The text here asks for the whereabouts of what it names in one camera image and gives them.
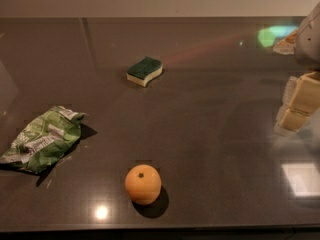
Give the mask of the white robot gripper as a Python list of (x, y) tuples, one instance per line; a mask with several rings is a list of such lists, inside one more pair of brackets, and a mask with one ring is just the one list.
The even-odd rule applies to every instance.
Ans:
[[(295, 58), (307, 68), (320, 68), (320, 2), (301, 22), (295, 39)], [(320, 72), (291, 76), (283, 104), (276, 116), (274, 132), (288, 136), (297, 132), (320, 107)]]

